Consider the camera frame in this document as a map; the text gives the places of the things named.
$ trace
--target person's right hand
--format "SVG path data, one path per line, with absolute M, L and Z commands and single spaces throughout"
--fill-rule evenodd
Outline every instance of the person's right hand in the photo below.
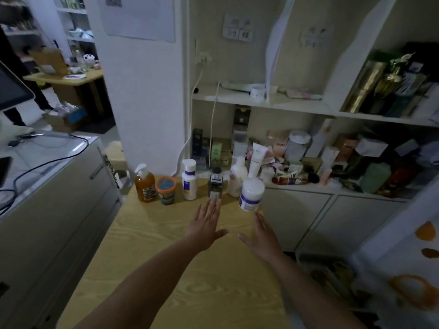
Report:
M 264 216 L 255 212 L 255 238 L 252 240 L 245 234 L 238 234 L 239 240 L 245 243 L 262 260 L 271 263 L 273 260 L 283 257 L 283 252 L 276 234 L 268 225 Z

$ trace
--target white bottle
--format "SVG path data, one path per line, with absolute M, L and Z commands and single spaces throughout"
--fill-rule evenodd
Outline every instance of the white bottle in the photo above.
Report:
M 251 177 L 242 184 L 241 197 L 239 198 L 239 206 L 242 210 L 253 212 L 258 210 L 259 203 L 265 191 L 265 185 L 262 180 Z
M 181 174 L 183 180 L 183 196 L 185 199 L 193 200 L 197 198 L 197 177 L 195 168 L 197 162 L 193 159 L 184 159 L 184 172 Z
M 229 185 L 227 193 L 232 197 L 241 195 L 242 183 L 247 178 L 247 168 L 244 166 L 245 157 L 238 157 L 236 163 L 230 169 Z

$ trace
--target wood grain surface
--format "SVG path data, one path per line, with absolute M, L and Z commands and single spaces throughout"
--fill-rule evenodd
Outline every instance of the wood grain surface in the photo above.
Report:
M 62 85 L 72 85 L 72 86 L 78 86 L 82 85 L 91 81 L 94 81 L 98 78 L 101 78 L 104 76 L 104 73 L 102 69 L 95 70 L 90 69 L 86 72 L 87 77 L 86 78 L 79 78 L 79 79 L 63 79 L 63 76 L 60 75 L 49 75 L 45 73 L 36 73 L 36 74 L 30 74 L 23 76 L 23 79 L 26 81 L 32 81 L 32 82 L 46 82 L 51 84 L 62 84 Z
M 77 286 L 58 328 L 71 328 L 98 306 L 131 271 L 184 236 L 197 206 L 207 199 L 207 180 L 198 180 L 198 198 L 144 204 L 133 187 Z M 242 244 L 251 235 L 252 215 L 237 199 L 222 195 L 218 229 L 230 233 L 191 262 L 158 313 L 152 328 L 286 328 L 279 282 L 271 268 Z

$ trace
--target poster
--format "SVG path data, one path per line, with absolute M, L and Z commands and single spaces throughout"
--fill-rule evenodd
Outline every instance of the poster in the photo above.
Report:
M 173 0 L 99 0 L 109 35 L 175 42 Z

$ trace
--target orange lid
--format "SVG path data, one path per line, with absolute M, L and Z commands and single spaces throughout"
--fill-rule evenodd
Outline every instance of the orange lid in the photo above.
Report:
M 173 177 L 160 177 L 155 182 L 155 189 L 161 194 L 169 194 L 175 190 L 177 181 Z

